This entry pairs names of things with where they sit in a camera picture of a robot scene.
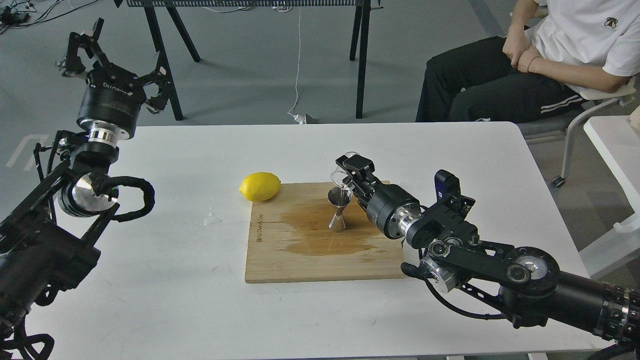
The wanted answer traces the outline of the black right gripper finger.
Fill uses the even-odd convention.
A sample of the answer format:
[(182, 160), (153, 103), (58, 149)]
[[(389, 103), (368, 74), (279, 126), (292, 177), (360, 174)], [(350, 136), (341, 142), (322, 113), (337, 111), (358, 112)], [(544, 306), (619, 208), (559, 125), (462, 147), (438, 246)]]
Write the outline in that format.
[(368, 207), (368, 204), (373, 197), (373, 187), (370, 182), (362, 180), (359, 177), (346, 175), (342, 178), (342, 183), (351, 191), (352, 196), (357, 198), (358, 204), (361, 208)]
[(343, 160), (342, 164), (354, 177), (366, 180), (371, 186), (378, 182), (378, 178), (373, 173), (375, 171), (374, 163), (370, 159), (361, 155), (354, 155)]

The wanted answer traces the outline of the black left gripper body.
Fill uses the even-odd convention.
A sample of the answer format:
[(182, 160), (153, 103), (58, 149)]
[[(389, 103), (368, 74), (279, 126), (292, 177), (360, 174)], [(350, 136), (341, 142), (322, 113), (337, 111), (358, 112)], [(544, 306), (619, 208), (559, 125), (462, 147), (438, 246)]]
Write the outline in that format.
[(132, 139), (146, 93), (137, 75), (88, 75), (87, 88), (77, 125), (89, 130), (92, 123), (104, 123), (118, 128), (123, 140)]

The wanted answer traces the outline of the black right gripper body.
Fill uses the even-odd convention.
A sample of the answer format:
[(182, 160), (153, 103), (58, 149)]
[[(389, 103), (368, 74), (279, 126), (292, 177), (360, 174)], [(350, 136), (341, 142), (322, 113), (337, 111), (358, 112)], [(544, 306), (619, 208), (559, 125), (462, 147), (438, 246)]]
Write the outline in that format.
[(377, 183), (366, 205), (367, 218), (389, 239), (400, 239), (423, 218), (418, 199), (396, 184)]

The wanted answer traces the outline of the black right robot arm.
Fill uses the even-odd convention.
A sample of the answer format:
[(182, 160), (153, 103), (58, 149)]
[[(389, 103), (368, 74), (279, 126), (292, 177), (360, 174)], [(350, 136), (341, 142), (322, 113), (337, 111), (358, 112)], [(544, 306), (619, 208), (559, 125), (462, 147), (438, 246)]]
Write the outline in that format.
[(475, 200), (446, 170), (435, 173), (437, 201), (427, 207), (375, 177), (374, 163), (358, 153), (346, 153), (336, 164), (371, 223), (418, 250), (419, 264), (403, 262), (402, 273), (424, 281), (448, 309), (473, 319), (506, 319), (515, 329), (553, 319), (614, 342), (592, 360), (627, 353), (639, 358), (638, 291), (561, 271), (539, 248), (481, 240), (466, 220)]

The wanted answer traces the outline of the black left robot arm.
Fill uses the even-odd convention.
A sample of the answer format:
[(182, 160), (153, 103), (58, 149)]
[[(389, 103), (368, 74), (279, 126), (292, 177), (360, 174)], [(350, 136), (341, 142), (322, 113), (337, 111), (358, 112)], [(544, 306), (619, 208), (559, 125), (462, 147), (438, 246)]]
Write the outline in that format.
[(109, 175), (119, 141), (135, 136), (142, 107), (165, 109), (173, 80), (163, 60), (139, 76), (112, 63), (98, 40), (103, 23), (72, 32), (62, 75), (86, 80), (78, 111), (80, 132), (59, 130), (50, 146), (33, 155), (39, 185), (1, 223), (1, 358), (18, 351), (25, 360), (46, 360), (55, 341), (27, 335), (32, 305), (48, 306), (59, 292), (75, 289), (98, 264), (96, 242), (112, 221), (149, 214), (153, 185), (143, 178)]

